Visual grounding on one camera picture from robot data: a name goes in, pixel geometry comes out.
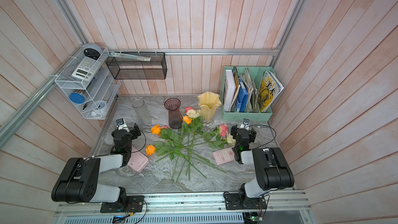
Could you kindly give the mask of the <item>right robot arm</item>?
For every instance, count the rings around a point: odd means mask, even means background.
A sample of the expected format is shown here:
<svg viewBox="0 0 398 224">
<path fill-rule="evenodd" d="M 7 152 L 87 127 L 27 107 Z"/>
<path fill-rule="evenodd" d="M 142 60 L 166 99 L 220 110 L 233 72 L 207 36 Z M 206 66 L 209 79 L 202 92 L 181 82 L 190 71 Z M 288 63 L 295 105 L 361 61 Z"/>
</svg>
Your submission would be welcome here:
<svg viewBox="0 0 398 224">
<path fill-rule="evenodd" d="M 238 128 L 234 125 L 231 135 L 235 139 L 235 146 L 232 148 L 235 161 L 239 164 L 253 165 L 255 168 L 255 179 L 242 184 L 239 189 L 241 201 L 257 199 L 271 191 L 294 186 L 294 175 L 279 147 L 249 148 L 257 136 L 253 129 Z"/>
</svg>

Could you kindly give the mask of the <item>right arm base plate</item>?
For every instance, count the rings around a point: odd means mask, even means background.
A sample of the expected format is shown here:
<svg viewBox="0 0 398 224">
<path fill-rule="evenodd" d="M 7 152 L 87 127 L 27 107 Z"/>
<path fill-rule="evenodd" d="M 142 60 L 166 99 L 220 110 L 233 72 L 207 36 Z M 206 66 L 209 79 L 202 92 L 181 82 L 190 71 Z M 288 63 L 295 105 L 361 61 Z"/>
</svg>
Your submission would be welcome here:
<svg viewBox="0 0 398 224">
<path fill-rule="evenodd" d="M 223 197 L 227 210 L 258 209 L 266 210 L 267 200 L 262 198 L 242 197 L 239 193 L 224 192 Z"/>
</svg>

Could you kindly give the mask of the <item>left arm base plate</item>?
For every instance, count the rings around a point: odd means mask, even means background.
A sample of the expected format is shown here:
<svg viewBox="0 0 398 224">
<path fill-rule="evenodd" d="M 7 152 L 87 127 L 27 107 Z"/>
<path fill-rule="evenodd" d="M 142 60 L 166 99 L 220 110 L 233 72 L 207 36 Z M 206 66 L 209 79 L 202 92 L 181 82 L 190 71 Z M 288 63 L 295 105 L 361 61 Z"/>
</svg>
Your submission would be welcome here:
<svg viewBox="0 0 398 224">
<path fill-rule="evenodd" d="M 100 213 L 140 213 L 144 200 L 144 196 L 126 196 L 114 203 L 102 203 Z"/>
</svg>

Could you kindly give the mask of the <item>cream rose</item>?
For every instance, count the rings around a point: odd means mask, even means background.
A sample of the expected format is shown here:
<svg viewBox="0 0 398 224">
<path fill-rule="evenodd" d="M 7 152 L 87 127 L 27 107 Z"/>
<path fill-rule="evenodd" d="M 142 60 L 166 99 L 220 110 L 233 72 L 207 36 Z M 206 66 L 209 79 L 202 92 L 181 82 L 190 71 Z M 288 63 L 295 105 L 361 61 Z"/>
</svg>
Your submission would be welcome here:
<svg viewBox="0 0 398 224">
<path fill-rule="evenodd" d="M 191 117 L 191 118 L 193 119 L 193 123 L 201 123 L 201 124 L 202 124 L 202 122 L 201 122 L 201 110 L 195 110 L 195 109 L 189 110 L 189 111 L 186 113 L 186 115 L 188 115 L 189 117 Z M 178 143 L 186 144 L 186 143 L 187 143 L 187 139 L 184 139 L 184 141 L 182 141 L 182 140 L 179 138 L 179 139 L 178 139 Z M 182 151 L 182 152 L 181 152 L 181 155 L 182 155 L 182 158 L 183 158 L 183 165 L 182 165 L 182 167 L 181 167 L 181 170 L 180 170 L 180 172 L 179 172 L 179 175 L 177 176 L 177 180 L 179 180 L 180 173 L 182 172 L 182 170 L 183 170 L 184 168 L 187 168 L 186 154 L 187 154 L 186 151 Z M 192 156 L 193 156 L 193 151 L 191 152 L 191 159 L 190 159 L 191 167 L 190 167 L 190 169 L 193 167 L 193 165 L 192 165 Z"/>
<path fill-rule="evenodd" d="M 163 143 L 163 146 L 156 148 L 156 154 L 158 156 L 170 156 L 171 160 L 173 160 L 174 156 L 180 154 L 182 151 L 190 153 L 195 147 L 201 145 L 208 145 L 210 148 L 218 147 L 220 149 L 226 148 L 227 145 L 235 145 L 235 140 L 230 133 L 227 133 L 225 136 L 208 133 L 204 135 L 203 142 L 198 143 L 197 140 L 199 139 L 200 138 L 190 139 L 186 144 L 174 142 L 172 140 L 166 141 Z"/>
</svg>

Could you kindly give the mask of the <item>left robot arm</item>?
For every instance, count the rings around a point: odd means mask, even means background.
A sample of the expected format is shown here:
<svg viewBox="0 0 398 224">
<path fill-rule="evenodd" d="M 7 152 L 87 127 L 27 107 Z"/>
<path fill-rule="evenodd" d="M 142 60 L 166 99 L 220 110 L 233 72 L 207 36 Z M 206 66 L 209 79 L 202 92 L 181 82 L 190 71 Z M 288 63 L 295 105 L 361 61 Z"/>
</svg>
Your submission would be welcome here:
<svg viewBox="0 0 398 224">
<path fill-rule="evenodd" d="M 117 120 L 112 132 L 114 146 L 110 154 L 87 158 L 70 158 L 60 174 L 51 198 L 55 202 L 75 203 L 129 203 L 125 189 L 101 185 L 101 173 L 131 165 L 135 155 L 142 156 L 140 150 L 132 146 L 132 141 L 143 133 L 139 126 L 127 126 L 122 119 Z"/>
</svg>

